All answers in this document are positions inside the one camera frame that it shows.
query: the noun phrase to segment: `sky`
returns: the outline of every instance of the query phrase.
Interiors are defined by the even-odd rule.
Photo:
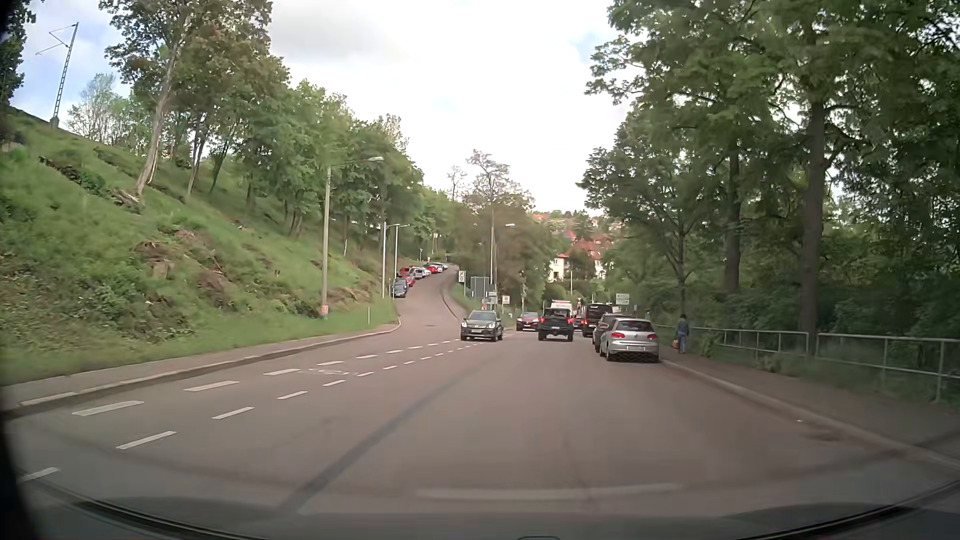
[[[292,83],[345,94],[364,119],[392,113],[424,181],[447,188],[474,148],[511,166],[543,210],[584,207],[576,186],[588,154],[609,146],[626,109],[586,96],[593,47],[614,37],[610,0],[274,0],[272,52]],[[120,41],[96,0],[33,3],[13,104],[53,115],[65,47],[48,33],[79,22],[60,118],[86,83],[111,71],[104,47]],[[69,42],[72,29],[54,32]]]

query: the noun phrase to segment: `metal railing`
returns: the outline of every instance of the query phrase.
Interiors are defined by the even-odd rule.
[[[675,330],[656,326],[669,333]],[[888,373],[935,378],[934,402],[941,401],[947,382],[960,380],[960,339],[824,332],[813,339],[810,354],[810,338],[804,331],[693,327],[690,338],[698,338],[698,334],[717,336],[712,345],[741,354],[752,353],[756,363],[761,355],[787,355],[876,369],[880,389],[888,386]]]

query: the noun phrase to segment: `person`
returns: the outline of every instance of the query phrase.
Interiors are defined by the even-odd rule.
[[[686,313],[680,315],[680,322],[677,323],[677,352],[686,353],[686,338],[690,335],[690,322],[686,320]]]

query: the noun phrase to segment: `silver hatchback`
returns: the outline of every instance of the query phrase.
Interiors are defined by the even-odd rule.
[[[607,361],[659,362],[660,343],[654,325],[646,319],[618,318],[600,336],[600,356]]]

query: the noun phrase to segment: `road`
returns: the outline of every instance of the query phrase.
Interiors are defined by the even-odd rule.
[[[948,479],[665,365],[607,362],[579,334],[461,342],[441,298],[455,277],[418,282],[391,334],[17,419],[18,466],[231,530],[318,512],[721,516]]]

